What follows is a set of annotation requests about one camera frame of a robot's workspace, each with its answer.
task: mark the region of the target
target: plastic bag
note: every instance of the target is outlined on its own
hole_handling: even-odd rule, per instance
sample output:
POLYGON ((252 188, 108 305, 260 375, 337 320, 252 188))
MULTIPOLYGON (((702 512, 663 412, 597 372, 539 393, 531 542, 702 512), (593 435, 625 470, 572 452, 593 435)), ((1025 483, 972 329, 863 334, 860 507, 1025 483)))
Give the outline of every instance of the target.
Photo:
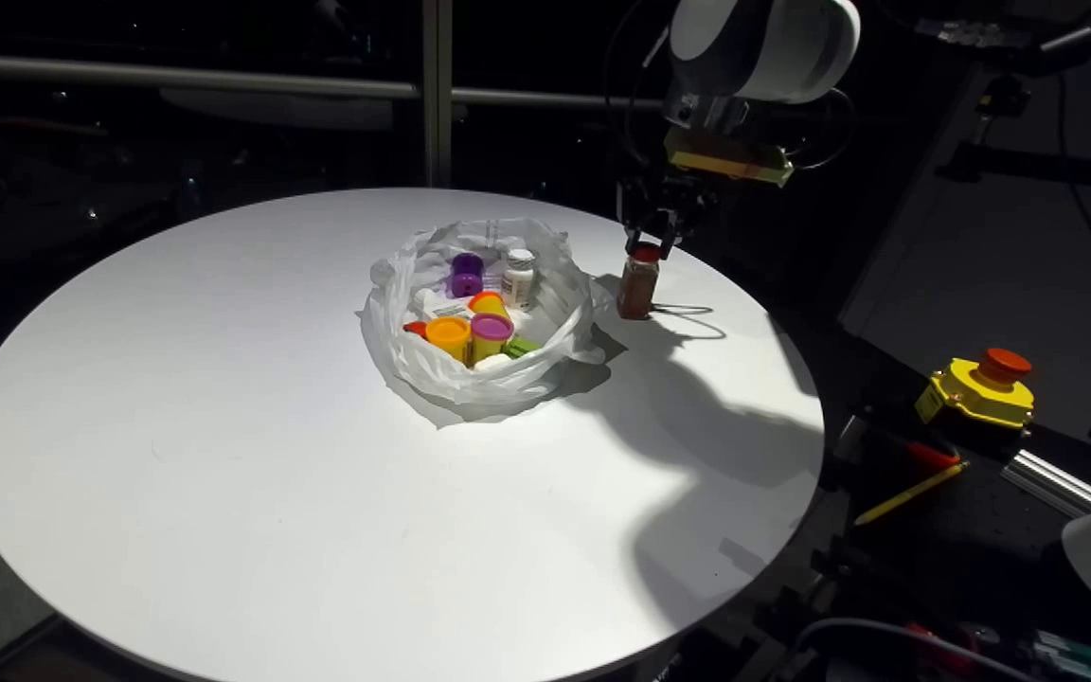
POLYGON ((373 262, 372 283, 361 326, 373 365, 467 422, 509 416, 548 398, 567 360, 607 360, 589 341, 589 278, 572 262, 563 233, 531 219, 448 223, 373 262), (496 283, 491 264, 509 248, 534 252, 534 307, 519 326, 522 338, 539 341, 534 353, 467 367, 425 338, 404 334, 404 324, 426 316, 419 312, 425 291, 444 290, 456 253, 480 253, 490 262, 483 282, 496 283))

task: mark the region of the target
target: white round table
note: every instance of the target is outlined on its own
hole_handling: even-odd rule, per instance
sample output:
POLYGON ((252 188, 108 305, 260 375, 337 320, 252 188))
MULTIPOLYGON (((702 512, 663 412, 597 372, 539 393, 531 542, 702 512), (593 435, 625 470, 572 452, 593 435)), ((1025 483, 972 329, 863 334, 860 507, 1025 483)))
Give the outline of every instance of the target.
POLYGON ((69 623, 202 680, 510 682, 702 623, 790 537, 820 411, 765 312, 688 253, 602 312, 607 372, 434 430, 373 372, 366 264, 450 219, 617 223, 491 194, 352 188, 137 242, 0 349, 0 555, 69 623))

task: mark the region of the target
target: small bottle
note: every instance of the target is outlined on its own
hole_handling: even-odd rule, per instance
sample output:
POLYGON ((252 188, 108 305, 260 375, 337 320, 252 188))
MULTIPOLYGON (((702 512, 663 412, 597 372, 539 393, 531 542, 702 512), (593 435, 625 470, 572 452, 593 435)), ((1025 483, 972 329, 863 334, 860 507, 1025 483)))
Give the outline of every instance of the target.
POLYGON ((637 242, 625 257, 617 312, 620 320, 646 320, 656 305, 663 252, 637 242))
POLYGON ((534 252, 509 252, 502 253, 502 291, 514 307, 531 307, 534 305, 534 283, 539 283, 539 257, 534 252))

